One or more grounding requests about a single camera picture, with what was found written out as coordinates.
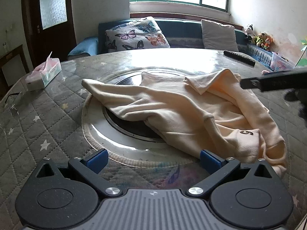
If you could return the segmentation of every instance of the remote control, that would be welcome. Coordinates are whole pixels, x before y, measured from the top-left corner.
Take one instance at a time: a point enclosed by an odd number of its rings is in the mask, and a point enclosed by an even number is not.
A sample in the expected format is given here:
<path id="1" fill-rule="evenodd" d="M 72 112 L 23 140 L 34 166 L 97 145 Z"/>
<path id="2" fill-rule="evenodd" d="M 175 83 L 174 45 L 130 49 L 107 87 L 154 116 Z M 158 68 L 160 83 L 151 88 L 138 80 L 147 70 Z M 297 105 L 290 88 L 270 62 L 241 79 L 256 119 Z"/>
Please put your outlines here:
<path id="1" fill-rule="evenodd" d="M 224 55 L 228 56 L 230 58 L 233 58 L 235 60 L 242 61 L 245 64 L 248 64 L 249 66 L 252 66 L 252 67 L 254 67 L 255 63 L 256 63 L 256 61 L 254 61 L 254 60 L 252 60 L 252 59 L 250 59 L 248 57 L 242 56 L 242 55 L 240 55 L 238 53 L 231 52 L 231 51 L 228 51 L 228 50 L 224 50 Z"/>

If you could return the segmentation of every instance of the sofa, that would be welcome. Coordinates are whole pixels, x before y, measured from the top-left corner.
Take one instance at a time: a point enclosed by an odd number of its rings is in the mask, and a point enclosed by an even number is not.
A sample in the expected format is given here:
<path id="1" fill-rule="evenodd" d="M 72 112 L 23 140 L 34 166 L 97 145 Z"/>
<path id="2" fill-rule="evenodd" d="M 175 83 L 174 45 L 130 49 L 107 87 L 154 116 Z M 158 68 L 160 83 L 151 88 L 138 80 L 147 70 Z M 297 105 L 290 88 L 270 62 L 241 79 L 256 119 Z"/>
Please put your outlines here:
<path id="1" fill-rule="evenodd" d="M 72 60 L 79 57 L 107 53 L 105 31 L 133 20 L 135 19 L 100 23 L 98 25 L 98 36 L 85 38 L 68 54 L 67 59 Z M 155 18 L 155 21 L 165 35 L 171 48 L 204 48 L 200 21 L 167 18 Z M 252 56 L 265 66 L 270 65 L 272 53 L 264 51 L 255 45 L 248 44 L 243 31 L 235 29 L 234 32 L 239 52 Z"/>

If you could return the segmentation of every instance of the window frame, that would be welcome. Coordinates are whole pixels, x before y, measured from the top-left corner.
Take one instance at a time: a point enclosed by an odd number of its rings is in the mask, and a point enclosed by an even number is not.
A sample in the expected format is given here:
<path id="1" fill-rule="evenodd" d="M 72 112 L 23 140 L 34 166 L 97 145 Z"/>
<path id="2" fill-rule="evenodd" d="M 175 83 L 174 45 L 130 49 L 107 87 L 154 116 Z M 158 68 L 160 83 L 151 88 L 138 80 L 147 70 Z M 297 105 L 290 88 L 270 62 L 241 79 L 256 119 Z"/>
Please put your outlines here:
<path id="1" fill-rule="evenodd" d="M 206 7 L 206 8 L 211 8 L 211 9 L 215 9 L 215 10 L 220 10 L 220 11 L 223 11 L 223 12 L 228 12 L 228 5 L 229 5 L 229 0 L 226 0 L 225 9 L 202 4 L 202 0 L 199 0 L 199 3 L 181 2 L 181 1 L 173 1 L 173 0 L 130 0 L 130 2 L 171 2 L 171 3 L 183 3 L 183 4 L 190 4 L 190 5 L 196 5 L 196 6 L 200 6 L 200 7 Z"/>

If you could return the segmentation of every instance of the blue gripper pad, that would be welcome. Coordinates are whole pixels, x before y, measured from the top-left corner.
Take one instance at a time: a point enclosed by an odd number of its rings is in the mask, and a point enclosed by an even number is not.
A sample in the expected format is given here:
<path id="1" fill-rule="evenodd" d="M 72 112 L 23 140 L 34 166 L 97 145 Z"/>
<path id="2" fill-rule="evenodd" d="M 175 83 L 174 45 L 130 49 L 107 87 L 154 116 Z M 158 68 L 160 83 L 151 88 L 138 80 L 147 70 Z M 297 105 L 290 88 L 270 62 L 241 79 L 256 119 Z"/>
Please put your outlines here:
<path id="1" fill-rule="evenodd" d="M 108 164 L 108 151 L 101 149 L 96 153 L 82 160 L 82 163 L 90 170 L 98 174 Z"/>
<path id="2" fill-rule="evenodd" d="M 209 173 L 213 174 L 225 165 L 225 160 L 208 150 L 202 150 L 200 156 L 201 166 Z"/>

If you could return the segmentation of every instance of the quilted gray tablecloth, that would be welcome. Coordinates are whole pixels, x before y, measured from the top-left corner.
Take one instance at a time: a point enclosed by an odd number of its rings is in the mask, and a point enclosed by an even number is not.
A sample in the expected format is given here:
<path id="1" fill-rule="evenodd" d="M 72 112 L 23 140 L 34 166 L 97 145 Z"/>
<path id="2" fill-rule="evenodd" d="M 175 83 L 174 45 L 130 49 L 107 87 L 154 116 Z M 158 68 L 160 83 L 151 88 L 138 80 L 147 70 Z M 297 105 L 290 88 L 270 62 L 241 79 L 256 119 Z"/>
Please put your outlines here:
<path id="1" fill-rule="evenodd" d="M 66 162 L 75 156 L 95 152 L 83 136 L 81 112 L 88 92 L 81 80 L 91 78 L 102 82 L 117 75 L 148 69 L 184 70 L 190 74 L 211 73 L 229 68 L 242 77 L 260 76 L 264 69 L 237 63 L 221 51 L 205 49 L 132 50 L 80 58 L 62 63 L 62 71 L 44 89 L 27 91 L 24 78 L 0 102 L 0 229 L 20 229 L 14 209 L 18 192 L 30 173 L 45 156 L 55 162 Z M 283 100 L 283 92 L 254 91 L 270 110 L 279 126 L 289 154 L 289 166 L 283 182 L 294 200 L 294 210 L 287 227 L 295 229 L 307 209 L 307 130 L 299 118 L 299 103 Z M 12 104 L 18 113 L 11 109 Z M 124 191 L 129 187 L 146 189 L 182 188 L 205 178 L 197 163 L 173 168 L 141 169 L 127 167 L 109 160 L 99 174 Z"/>

